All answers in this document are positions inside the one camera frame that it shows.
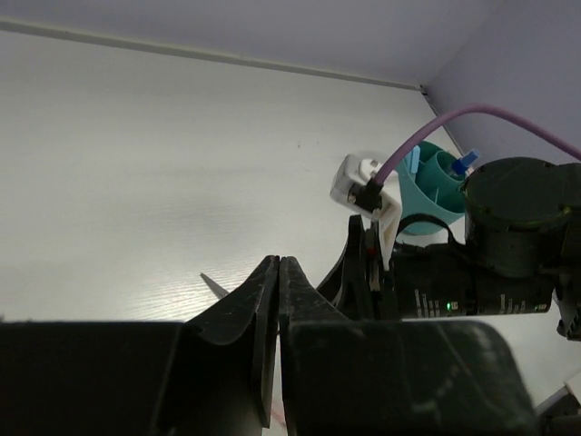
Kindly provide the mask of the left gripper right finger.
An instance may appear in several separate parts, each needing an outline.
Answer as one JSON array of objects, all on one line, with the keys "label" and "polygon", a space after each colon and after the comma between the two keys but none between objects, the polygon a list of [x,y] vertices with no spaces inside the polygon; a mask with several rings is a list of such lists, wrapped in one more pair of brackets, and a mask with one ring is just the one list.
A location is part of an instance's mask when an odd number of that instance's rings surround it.
[{"label": "left gripper right finger", "polygon": [[539,434],[512,352],[491,326],[349,320],[293,257],[281,260],[279,285],[289,434]]}]

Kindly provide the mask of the black handled scissors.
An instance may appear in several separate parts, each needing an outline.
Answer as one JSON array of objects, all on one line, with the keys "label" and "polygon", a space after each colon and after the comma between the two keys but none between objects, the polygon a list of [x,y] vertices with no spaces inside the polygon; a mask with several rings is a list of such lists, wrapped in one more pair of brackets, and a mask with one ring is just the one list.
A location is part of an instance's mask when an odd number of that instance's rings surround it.
[{"label": "black handled scissors", "polygon": [[221,287],[216,281],[214,281],[205,273],[201,272],[200,277],[218,300],[221,300],[229,295],[230,292],[228,290]]}]

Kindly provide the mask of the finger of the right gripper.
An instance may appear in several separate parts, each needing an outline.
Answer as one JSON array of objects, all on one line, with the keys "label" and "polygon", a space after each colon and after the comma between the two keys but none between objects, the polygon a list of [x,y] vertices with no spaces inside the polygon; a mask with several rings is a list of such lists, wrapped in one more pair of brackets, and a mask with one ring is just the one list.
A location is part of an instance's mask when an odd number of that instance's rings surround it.
[{"label": "finger of the right gripper", "polygon": [[351,320],[366,318],[366,246],[360,215],[349,218],[345,246],[317,291]]}]

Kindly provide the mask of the light blue highlighter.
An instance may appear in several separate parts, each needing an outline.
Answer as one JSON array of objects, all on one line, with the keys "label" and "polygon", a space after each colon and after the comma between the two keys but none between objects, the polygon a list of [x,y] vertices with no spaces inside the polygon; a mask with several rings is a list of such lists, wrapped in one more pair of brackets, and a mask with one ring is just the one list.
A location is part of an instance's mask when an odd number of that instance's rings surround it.
[{"label": "light blue highlighter", "polygon": [[407,154],[405,160],[410,174],[415,175],[419,169],[421,148],[415,145]]}]

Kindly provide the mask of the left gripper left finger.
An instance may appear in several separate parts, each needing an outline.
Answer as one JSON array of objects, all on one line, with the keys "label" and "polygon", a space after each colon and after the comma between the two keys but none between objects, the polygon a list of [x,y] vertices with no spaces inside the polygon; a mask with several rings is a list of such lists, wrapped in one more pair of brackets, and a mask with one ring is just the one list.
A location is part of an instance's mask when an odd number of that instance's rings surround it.
[{"label": "left gripper left finger", "polygon": [[259,435],[280,260],[188,322],[5,322],[4,435]]}]

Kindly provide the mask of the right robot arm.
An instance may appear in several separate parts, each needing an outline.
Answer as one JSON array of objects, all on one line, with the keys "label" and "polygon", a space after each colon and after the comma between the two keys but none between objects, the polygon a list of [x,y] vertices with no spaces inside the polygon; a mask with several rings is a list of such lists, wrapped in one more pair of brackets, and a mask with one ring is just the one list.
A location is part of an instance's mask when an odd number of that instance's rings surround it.
[{"label": "right robot arm", "polygon": [[426,320],[559,310],[557,332],[580,337],[580,167],[516,157],[483,165],[460,185],[463,242],[399,241],[428,213],[403,216],[398,191],[354,155],[331,195],[353,210],[345,247],[319,293],[353,320]]}]

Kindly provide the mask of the small blue-cap glue bottle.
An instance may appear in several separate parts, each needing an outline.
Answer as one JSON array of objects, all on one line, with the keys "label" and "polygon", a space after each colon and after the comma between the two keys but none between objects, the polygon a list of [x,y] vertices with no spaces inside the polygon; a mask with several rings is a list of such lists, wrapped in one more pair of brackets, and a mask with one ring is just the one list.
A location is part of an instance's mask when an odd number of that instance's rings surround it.
[{"label": "small blue-cap glue bottle", "polygon": [[463,176],[479,157],[480,152],[478,150],[470,150],[451,163],[448,168],[448,173],[455,176]]}]

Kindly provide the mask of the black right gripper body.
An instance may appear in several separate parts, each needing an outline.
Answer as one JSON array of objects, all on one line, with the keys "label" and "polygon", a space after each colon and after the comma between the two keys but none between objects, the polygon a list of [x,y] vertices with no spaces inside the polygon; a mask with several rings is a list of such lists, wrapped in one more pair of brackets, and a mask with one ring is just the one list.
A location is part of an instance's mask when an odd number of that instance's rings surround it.
[{"label": "black right gripper body", "polygon": [[383,321],[547,312],[558,250],[543,246],[522,277],[479,263],[460,243],[396,243],[380,292]]}]

